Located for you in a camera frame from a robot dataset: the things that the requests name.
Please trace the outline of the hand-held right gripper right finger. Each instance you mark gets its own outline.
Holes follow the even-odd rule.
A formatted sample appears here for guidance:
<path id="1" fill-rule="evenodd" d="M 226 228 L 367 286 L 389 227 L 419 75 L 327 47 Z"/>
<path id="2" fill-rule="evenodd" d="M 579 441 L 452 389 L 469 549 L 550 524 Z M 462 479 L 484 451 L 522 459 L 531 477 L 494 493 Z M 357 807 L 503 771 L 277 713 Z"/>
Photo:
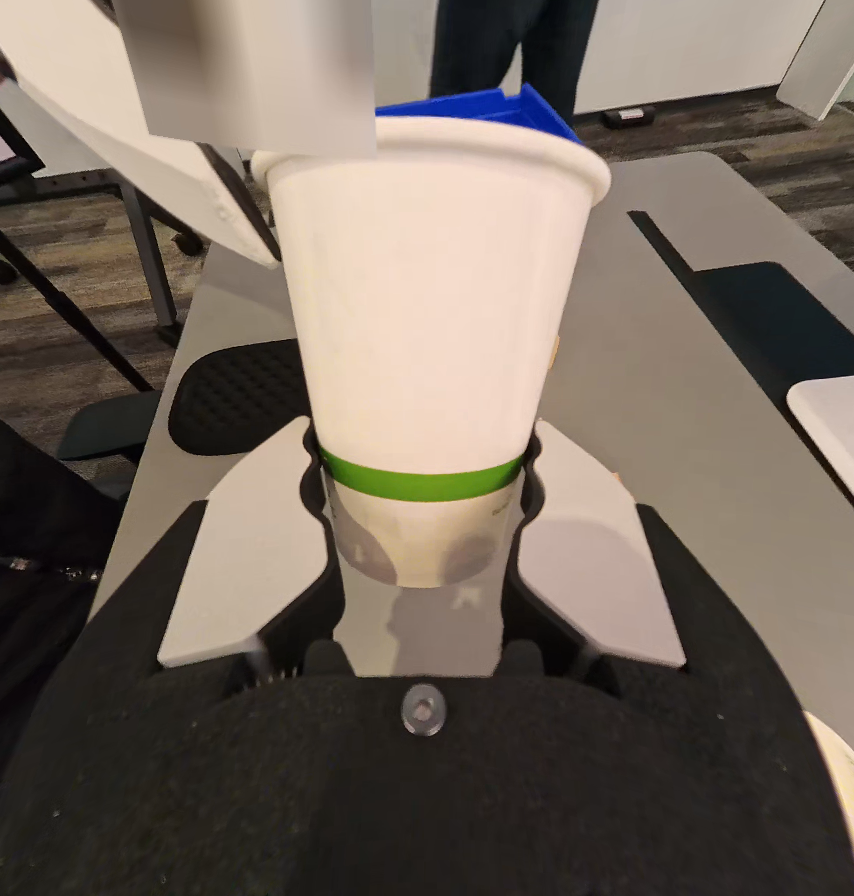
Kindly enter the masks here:
<path id="1" fill-rule="evenodd" d="M 503 647 L 533 643 L 553 677 L 608 657 L 686 665 L 636 501 L 545 420 L 524 455 L 521 509 L 502 585 Z"/>

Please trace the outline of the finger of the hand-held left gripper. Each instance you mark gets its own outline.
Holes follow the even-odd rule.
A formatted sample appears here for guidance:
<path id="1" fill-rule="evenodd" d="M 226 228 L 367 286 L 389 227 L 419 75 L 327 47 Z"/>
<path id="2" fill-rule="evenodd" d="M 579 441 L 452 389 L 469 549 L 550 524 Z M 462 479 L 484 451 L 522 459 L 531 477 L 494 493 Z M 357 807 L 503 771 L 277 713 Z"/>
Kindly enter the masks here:
<path id="1" fill-rule="evenodd" d="M 147 198 L 266 268 L 276 237 L 213 146 L 152 134 L 114 15 L 99 2 L 0 1 L 7 76 Z"/>

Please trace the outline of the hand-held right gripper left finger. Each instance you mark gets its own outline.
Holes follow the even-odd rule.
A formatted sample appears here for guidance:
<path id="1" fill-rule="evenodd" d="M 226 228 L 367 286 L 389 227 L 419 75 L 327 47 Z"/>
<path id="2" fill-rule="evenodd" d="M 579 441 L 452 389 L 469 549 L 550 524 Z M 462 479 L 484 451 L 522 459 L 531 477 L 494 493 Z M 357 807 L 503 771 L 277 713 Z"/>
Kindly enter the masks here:
<path id="1" fill-rule="evenodd" d="M 343 580 L 312 420 L 297 417 L 212 489 L 164 631 L 163 667 L 243 657 L 291 676 L 333 638 Z"/>

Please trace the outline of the white green-striped paper cup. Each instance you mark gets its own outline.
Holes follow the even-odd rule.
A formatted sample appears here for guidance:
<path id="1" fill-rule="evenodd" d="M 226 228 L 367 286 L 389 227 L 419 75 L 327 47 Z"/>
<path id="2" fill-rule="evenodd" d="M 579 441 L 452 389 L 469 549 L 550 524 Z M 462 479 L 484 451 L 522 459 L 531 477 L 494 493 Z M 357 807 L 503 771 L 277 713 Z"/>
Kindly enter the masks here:
<path id="1" fill-rule="evenodd" d="M 591 209 L 575 140 L 376 118 L 376 154 L 257 151 L 336 545 L 377 581 L 438 588 L 500 546 Z"/>

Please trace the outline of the blue plastic bin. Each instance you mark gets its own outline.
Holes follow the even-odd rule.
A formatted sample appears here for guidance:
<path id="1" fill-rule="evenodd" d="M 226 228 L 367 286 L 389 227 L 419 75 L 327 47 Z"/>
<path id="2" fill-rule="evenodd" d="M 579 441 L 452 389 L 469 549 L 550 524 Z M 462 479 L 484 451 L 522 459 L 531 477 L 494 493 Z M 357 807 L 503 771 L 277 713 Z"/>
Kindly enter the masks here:
<path id="1" fill-rule="evenodd" d="M 529 84 L 518 94 L 500 88 L 379 106 L 378 118 L 455 118 L 518 126 L 580 144 L 573 128 Z"/>

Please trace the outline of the black padded wrist rest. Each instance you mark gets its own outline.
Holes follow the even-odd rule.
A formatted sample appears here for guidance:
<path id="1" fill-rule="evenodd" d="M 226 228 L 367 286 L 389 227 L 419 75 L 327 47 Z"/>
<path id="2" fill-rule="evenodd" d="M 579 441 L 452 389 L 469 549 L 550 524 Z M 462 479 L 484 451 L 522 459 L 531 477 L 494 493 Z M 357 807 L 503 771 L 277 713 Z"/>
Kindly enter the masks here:
<path id="1" fill-rule="evenodd" d="M 311 417 L 299 342 L 234 346 L 196 360 L 181 377 L 168 431 L 187 454 L 247 454 L 298 417 Z"/>

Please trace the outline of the grey table leg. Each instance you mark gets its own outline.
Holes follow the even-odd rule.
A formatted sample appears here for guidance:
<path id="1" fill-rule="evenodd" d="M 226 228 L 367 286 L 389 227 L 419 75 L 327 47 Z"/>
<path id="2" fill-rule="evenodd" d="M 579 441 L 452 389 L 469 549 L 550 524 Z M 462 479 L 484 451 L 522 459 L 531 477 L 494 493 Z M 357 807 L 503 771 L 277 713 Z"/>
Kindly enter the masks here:
<path id="1" fill-rule="evenodd" d="M 153 302 L 157 321 L 156 334 L 167 346 L 175 349 L 181 338 L 182 324 L 178 318 L 174 294 L 167 278 L 153 223 L 159 221 L 173 230 L 175 246 L 187 257 L 193 258 L 204 252 L 204 241 L 188 225 L 142 193 L 122 175 L 118 177 L 118 185 Z"/>

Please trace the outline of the black floor stand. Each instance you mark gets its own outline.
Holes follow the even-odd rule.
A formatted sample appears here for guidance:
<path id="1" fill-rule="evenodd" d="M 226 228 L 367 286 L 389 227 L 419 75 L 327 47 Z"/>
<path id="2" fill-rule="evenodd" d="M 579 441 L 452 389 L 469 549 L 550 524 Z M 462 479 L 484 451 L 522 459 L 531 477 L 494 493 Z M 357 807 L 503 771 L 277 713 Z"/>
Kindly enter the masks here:
<path id="1" fill-rule="evenodd" d="M 34 148 L 0 109 L 0 187 L 44 168 Z M 44 302 L 70 328 L 83 337 L 131 386 L 152 392 L 152 385 L 92 324 L 81 309 L 31 263 L 0 230 L 0 256 L 41 295 Z"/>

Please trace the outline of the person's dark jacket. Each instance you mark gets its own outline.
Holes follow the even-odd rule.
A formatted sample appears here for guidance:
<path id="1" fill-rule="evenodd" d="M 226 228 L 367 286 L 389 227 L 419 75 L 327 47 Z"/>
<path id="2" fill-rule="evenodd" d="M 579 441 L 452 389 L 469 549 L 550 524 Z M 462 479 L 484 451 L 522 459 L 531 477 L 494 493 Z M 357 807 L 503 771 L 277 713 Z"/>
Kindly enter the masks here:
<path id="1" fill-rule="evenodd" d="M 0 420 L 0 782 L 84 627 L 122 505 Z"/>

